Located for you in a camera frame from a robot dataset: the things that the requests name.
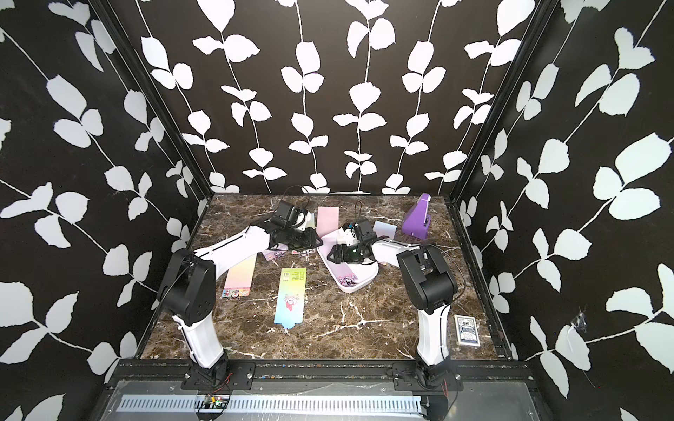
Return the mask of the white plastic storage box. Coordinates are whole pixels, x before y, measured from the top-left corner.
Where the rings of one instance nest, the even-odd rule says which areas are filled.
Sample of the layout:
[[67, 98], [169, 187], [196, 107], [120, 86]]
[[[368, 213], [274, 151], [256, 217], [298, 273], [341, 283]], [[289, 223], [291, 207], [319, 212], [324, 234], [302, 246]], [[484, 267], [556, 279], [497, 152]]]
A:
[[318, 253], [339, 289], [345, 293], [354, 293], [372, 283], [378, 275], [379, 266], [376, 263], [363, 265], [331, 262], [328, 254], [333, 246], [338, 244], [339, 237], [339, 230], [325, 235], [322, 238], [323, 245], [318, 248]]

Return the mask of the pink-blue gradient sticker sheet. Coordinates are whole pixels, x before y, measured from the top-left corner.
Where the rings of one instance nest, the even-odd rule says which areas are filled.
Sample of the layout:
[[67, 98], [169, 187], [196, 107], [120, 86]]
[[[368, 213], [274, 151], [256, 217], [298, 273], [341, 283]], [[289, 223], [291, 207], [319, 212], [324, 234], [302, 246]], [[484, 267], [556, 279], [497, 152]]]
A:
[[395, 225], [382, 221], [376, 221], [373, 226], [373, 229], [377, 237], [386, 237], [391, 240], [395, 238], [395, 234], [397, 231], [397, 227]]

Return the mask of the green blue sticker sheet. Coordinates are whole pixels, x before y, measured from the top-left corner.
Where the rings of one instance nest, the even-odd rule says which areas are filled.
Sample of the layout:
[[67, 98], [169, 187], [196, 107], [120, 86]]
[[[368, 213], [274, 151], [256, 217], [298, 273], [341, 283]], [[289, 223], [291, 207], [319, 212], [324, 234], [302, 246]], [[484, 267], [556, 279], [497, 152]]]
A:
[[274, 323], [284, 329], [301, 324], [305, 308], [306, 268], [283, 268]]

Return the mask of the rainbow gradient sticker sheet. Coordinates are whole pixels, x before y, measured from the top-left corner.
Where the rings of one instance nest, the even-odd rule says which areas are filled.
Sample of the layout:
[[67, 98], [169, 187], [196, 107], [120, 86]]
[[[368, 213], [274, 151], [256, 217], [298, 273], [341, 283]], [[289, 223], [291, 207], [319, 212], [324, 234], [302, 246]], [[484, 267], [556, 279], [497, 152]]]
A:
[[245, 298], [249, 296], [256, 267], [256, 255], [235, 265], [226, 273], [223, 298]]

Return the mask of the purple sticker sheet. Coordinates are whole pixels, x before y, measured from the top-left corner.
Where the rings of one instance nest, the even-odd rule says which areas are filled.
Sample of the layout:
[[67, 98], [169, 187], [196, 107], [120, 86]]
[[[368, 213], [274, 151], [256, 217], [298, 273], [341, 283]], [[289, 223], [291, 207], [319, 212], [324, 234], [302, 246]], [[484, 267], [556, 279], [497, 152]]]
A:
[[286, 253], [287, 250], [264, 250], [263, 257], [266, 261], [274, 261]]

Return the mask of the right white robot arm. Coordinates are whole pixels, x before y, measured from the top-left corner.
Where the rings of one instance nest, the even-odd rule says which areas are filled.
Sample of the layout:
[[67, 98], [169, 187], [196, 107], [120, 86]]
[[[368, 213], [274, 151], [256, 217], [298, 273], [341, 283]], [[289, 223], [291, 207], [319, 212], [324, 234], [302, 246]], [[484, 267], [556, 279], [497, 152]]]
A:
[[385, 262], [397, 267], [408, 298], [419, 315], [417, 355], [430, 368], [449, 359], [448, 315], [458, 286], [439, 247], [378, 238], [370, 244], [336, 244], [328, 252], [328, 261], [333, 264]]

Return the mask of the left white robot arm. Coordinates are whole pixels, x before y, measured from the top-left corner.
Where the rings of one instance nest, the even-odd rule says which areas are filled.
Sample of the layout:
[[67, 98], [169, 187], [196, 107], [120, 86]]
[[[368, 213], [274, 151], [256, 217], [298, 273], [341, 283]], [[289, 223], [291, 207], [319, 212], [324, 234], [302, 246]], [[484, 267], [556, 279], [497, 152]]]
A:
[[212, 321], [216, 281], [246, 259], [278, 245], [305, 251], [322, 246], [323, 241], [312, 227], [261, 222], [210, 247], [173, 252], [157, 300], [177, 322], [198, 367], [212, 369], [227, 360]]

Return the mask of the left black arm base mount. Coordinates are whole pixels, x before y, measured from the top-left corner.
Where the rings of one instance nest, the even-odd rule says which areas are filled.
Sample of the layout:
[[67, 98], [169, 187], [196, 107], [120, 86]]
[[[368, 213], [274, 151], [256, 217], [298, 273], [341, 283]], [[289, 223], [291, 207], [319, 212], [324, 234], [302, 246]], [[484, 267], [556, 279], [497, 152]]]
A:
[[256, 364], [252, 361], [218, 362], [213, 368], [201, 368], [194, 361], [190, 361], [181, 389], [203, 393], [250, 390], [255, 370]]

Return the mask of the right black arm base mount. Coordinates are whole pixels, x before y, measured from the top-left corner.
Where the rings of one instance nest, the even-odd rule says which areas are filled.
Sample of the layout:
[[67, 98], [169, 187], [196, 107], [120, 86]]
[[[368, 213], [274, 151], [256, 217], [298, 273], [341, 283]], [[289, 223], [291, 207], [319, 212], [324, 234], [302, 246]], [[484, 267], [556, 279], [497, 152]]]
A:
[[442, 394], [463, 391], [463, 379], [452, 361], [427, 366], [423, 361], [396, 362], [386, 370], [397, 391]]

